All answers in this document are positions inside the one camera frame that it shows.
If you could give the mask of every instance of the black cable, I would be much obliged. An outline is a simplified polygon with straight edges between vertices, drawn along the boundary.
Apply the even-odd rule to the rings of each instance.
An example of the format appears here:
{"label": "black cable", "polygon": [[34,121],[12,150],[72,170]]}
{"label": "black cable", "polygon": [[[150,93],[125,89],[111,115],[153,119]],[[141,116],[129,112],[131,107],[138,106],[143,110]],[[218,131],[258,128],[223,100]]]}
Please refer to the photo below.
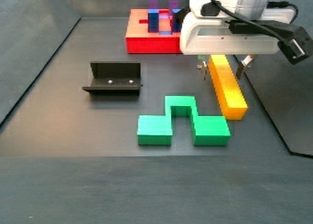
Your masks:
{"label": "black cable", "polygon": [[298,17],[298,6],[294,4],[289,4],[289,6],[293,7],[293,9],[294,9],[294,16],[293,16],[292,22],[290,22],[290,24],[292,24],[293,21],[296,20],[296,18]]}
{"label": "black cable", "polygon": [[232,16],[234,19],[245,22],[246,24],[252,25],[254,28],[257,28],[260,31],[262,31],[266,34],[270,34],[273,37],[276,37],[285,45],[288,45],[288,41],[284,39],[284,37],[272,29],[269,29],[268,27],[264,27],[256,23],[253,23],[252,21],[249,21],[248,19],[245,19],[242,16],[237,16],[233,12],[230,12],[222,5],[221,2],[217,0],[210,0],[211,3],[219,8],[219,10],[227,14],[229,16]]}
{"label": "black cable", "polygon": [[288,1],[278,1],[278,2],[269,2],[266,8],[286,8],[286,7],[293,7],[294,9],[294,16],[292,18],[293,23],[294,19],[298,17],[298,7],[297,5],[289,3]]}

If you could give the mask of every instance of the yellow block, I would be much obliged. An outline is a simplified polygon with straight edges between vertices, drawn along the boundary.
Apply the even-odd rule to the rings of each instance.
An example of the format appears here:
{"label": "yellow block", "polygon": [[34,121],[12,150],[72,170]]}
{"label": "yellow block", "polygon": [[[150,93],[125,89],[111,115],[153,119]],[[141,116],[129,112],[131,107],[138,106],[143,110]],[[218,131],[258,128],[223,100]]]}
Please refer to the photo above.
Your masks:
{"label": "yellow block", "polygon": [[221,112],[227,120],[241,120],[248,104],[225,55],[211,55],[207,65],[219,100]]}

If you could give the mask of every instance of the green l-shaped block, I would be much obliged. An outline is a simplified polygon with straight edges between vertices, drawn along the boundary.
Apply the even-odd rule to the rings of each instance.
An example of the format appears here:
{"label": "green l-shaped block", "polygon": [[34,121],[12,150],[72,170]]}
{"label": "green l-shaped block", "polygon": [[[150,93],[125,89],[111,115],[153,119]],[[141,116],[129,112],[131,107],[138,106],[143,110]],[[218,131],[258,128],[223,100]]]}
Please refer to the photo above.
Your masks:
{"label": "green l-shaped block", "polygon": [[138,144],[170,145],[173,117],[191,118],[194,145],[227,145],[230,130],[223,116],[199,116],[193,96],[165,96],[165,116],[139,115]]}

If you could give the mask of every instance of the blue block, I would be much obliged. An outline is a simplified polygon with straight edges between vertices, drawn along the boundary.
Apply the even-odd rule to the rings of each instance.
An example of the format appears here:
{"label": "blue block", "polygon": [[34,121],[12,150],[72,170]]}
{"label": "blue block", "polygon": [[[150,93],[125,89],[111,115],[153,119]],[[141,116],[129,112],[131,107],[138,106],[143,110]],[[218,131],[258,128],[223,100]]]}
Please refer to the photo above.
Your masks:
{"label": "blue block", "polygon": [[[178,11],[179,9],[173,9],[173,14],[175,14]],[[173,23],[171,23],[171,31],[181,32],[181,25],[178,24],[175,20],[173,20]]]}
{"label": "blue block", "polygon": [[159,9],[149,9],[149,14],[159,14]]}
{"label": "blue block", "polygon": [[171,31],[161,31],[159,34],[162,36],[169,36],[169,35],[171,35]]}

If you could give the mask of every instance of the black holder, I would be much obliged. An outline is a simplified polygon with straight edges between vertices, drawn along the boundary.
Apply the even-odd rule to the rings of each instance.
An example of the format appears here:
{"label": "black holder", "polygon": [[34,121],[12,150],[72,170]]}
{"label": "black holder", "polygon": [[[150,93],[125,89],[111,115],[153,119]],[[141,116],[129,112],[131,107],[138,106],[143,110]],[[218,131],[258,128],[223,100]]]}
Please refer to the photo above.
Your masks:
{"label": "black holder", "polygon": [[91,62],[92,84],[83,87],[91,94],[141,92],[141,63],[137,62]]}

